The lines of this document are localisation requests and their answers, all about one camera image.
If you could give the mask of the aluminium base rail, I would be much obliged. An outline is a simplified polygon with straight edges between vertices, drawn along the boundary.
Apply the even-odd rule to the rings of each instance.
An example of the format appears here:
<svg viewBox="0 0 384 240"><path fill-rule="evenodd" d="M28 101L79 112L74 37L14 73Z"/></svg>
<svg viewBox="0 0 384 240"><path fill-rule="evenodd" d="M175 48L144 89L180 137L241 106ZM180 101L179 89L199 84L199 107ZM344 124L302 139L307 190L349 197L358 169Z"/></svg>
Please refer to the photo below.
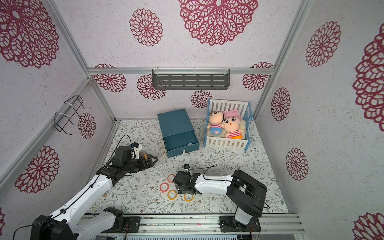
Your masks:
<svg viewBox="0 0 384 240"><path fill-rule="evenodd" d="M192 214L192 215L124 215L124 217L141 217L138 233L136 235L210 235L210 234L255 234L255 235L299 235L305 234L302 221L296 214L266 214L259 218L260 232L221 232L220 216L233 214ZM84 215L79 221L81 224L97 215Z"/></svg>

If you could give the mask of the red tape roll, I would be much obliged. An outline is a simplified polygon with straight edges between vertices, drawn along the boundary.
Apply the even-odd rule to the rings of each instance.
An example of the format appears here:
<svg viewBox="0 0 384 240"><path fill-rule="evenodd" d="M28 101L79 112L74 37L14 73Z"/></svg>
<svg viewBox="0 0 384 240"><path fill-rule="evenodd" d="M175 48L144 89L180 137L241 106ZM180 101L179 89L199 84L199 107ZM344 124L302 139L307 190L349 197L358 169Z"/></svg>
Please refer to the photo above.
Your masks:
<svg viewBox="0 0 384 240"><path fill-rule="evenodd" d="M162 193L167 193L167 192L169 191L169 189L170 189L170 186L169 186L168 183L161 183L161 185L160 185L160 191L161 191Z"/></svg>
<svg viewBox="0 0 384 240"><path fill-rule="evenodd" d="M168 181L169 183L173 183L174 178L175 178L175 175L174 175L174 174L171 174L171 175L169 175L169 176L167 177L167 181Z"/></svg>

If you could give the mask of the orange tape roll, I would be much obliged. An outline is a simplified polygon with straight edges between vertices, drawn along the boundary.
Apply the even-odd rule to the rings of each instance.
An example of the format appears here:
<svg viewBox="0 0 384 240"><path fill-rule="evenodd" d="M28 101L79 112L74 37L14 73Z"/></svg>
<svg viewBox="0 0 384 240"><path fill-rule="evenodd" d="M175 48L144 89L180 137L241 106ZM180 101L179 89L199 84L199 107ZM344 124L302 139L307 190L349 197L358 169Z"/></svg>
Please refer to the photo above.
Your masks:
<svg viewBox="0 0 384 240"><path fill-rule="evenodd" d="M194 199L194 196L191 194L184 194L184 200L186 202L191 202Z"/></svg>
<svg viewBox="0 0 384 240"><path fill-rule="evenodd" d="M178 196L178 193L177 191L175 190L170 190L168 193L167 193L167 197L169 200L175 200Z"/></svg>

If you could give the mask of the teal drawer cabinet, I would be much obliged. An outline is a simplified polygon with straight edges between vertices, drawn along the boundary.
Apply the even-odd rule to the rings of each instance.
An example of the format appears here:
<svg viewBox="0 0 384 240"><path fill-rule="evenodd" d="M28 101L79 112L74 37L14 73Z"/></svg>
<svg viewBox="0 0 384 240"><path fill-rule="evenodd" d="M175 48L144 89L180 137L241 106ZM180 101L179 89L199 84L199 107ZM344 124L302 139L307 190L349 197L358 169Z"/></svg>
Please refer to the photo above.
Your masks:
<svg viewBox="0 0 384 240"><path fill-rule="evenodd" d="M186 109L160 113L158 120L164 140L168 137L195 132Z"/></svg>

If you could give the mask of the plush doll striped shirt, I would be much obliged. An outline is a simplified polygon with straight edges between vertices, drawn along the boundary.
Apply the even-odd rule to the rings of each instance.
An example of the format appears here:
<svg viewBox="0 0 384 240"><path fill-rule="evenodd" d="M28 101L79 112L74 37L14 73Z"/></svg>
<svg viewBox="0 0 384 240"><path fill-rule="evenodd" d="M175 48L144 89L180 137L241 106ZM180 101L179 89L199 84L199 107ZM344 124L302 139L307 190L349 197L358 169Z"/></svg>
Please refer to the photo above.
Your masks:
<svg viewBox="0 0 384 240"><path fill-rule="evenodd" d="M243 138L243 129L240 129L241 121L236 117L226 118L222 122L223 129L227 132L225 137L228 139L241 140Z"/></svg>

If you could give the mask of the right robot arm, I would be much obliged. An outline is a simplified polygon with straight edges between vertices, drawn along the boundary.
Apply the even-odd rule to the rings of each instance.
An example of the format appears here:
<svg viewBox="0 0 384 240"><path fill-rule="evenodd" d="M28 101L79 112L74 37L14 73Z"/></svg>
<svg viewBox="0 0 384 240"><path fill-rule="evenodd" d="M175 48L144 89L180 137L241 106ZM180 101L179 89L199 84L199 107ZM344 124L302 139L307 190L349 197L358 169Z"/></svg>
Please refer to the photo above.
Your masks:
<svg viewBox="0 0 384 240"><path fill-rule="evenodd" d="M260 218L263 209L269 207L265 202L268 188L241 170L235 170L227 176L206 176L179 171L173 183L179 194L226 195L237 206L235 223L244 226L248 226L252 218Z"/></svg>

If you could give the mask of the white blue toy crib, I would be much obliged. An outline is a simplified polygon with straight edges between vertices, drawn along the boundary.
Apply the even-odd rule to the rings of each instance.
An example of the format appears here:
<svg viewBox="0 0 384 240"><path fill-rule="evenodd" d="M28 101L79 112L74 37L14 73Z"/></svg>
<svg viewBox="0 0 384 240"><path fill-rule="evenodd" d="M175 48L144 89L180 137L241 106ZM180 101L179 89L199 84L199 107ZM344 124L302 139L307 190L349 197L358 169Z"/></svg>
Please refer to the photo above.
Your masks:
<svg viewBox="0 0 384 240"><path fill-rule="evenodd" d="M210 99L204 146L246 151L252 120L250 102Z"/></svg>

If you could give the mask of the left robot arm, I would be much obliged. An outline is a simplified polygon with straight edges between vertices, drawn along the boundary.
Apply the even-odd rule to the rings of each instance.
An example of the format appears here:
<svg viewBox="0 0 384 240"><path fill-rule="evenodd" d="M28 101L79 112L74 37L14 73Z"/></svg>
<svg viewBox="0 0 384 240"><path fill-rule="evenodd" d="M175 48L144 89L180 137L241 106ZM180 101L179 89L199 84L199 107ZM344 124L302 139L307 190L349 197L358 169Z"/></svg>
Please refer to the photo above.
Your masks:
<svg viewBox="0 0 384 240"><path fill-rule="evenodd" d="M138 159L111 161L101 167L91 182L80 190L72 199L49 216L41 215L31 225L32 240L90 240L96 235L111 230L128 230L124 213L108 207L102 213L84 223L82 219L87 210L104 193L115 186L124 177L153 167L158 158L142 155Z"/></svg>

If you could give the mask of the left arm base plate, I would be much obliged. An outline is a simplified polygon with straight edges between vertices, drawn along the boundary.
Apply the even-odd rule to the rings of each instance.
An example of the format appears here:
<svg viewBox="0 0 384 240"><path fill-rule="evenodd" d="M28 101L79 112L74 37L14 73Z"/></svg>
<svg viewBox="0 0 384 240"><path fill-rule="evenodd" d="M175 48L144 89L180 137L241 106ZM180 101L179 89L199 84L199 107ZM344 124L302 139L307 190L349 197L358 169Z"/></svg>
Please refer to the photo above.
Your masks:
<svg viewBox="0 0 384 240"><path fill-rule="evenodd" d="M117 217L115 223L105 233L138 233L141 217Z"/></svg>

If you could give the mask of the red tape roll upper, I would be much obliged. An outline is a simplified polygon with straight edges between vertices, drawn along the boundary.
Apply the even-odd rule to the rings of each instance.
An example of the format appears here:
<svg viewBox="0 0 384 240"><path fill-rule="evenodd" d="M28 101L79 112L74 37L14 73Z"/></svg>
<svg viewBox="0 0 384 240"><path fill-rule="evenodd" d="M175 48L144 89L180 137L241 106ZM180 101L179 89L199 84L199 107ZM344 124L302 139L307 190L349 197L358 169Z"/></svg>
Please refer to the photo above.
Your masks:
<svg viewBox="0 0 384 240"><path fill-rule="evenodd" d="M175 178L175 175L174 175L174 174L171 174L171 175L169 175L169 176L167 177L167 181L168 181L169 183L173 183L174 178Z"/></svg>

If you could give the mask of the teal top drawer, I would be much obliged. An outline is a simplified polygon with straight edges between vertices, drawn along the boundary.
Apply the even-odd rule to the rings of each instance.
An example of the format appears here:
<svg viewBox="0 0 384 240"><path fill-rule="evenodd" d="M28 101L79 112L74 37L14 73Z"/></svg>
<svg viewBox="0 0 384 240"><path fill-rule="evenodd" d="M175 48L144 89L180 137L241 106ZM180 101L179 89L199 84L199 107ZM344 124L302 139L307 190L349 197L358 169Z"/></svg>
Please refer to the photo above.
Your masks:
<svg viewBox="0 0 384 240"><path fill-rule="evenodd" d="M194 131L180 133L163 138L168 158L184 155L200 148Z"/></svg>

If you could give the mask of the grey wall shelf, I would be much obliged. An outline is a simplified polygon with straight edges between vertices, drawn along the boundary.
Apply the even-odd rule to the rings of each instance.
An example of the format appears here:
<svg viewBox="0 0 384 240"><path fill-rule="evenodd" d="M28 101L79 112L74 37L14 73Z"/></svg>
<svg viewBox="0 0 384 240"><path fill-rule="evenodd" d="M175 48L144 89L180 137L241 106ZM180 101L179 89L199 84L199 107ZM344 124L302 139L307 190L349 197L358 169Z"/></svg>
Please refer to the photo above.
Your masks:
<svg viewBox="0 0 384 240"><path fill-rule="evenodd" d="M230 70L218 73L161 73L152 70L155 90L227 90L230 86Z"/></svg>

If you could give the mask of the orange tape roll left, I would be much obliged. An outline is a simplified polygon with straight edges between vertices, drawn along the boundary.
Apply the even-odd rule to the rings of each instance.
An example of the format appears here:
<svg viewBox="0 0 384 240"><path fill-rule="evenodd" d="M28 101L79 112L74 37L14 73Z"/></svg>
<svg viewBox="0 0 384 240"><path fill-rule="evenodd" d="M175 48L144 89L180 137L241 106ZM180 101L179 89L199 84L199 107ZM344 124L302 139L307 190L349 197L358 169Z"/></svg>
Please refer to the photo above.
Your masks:
<svg viewBox="0 0 384 240"><path fill-rule="evenodd" d="M175 200L178 196L178 193L177 191L175 190L170 190L168 193L167 193L167 197L169 200Z"/></svg>

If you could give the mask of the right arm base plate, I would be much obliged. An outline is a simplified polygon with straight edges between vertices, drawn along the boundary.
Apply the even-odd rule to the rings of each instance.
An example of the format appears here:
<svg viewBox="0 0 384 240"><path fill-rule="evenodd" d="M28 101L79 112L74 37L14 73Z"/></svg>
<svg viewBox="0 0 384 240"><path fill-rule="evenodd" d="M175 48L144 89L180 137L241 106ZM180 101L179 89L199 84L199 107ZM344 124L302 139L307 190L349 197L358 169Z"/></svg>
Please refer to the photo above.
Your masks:
<svg viewBox="0 0 384 240"><path fill-rule="evenodd" d="M235 220L234 215L230 216L220 216L219 217L219 225L221 232L229 233L229 232L260 232L261 225L260 221L257 217L252 217L248 224L243 224L237 220Z"/></svg>

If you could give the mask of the orange tape roll right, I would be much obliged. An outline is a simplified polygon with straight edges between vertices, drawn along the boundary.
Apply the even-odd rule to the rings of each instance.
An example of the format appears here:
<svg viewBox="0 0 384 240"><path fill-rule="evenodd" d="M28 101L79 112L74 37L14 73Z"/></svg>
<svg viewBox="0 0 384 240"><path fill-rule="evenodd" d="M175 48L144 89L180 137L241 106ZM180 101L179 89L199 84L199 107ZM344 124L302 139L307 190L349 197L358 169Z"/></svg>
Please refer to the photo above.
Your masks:
<svg viewBox="0 0 384 240"><path fill-rule="evenodd" d="M194 196L191 194L184 194L184 200L186 202L191 202L194 199Z"/></svg>

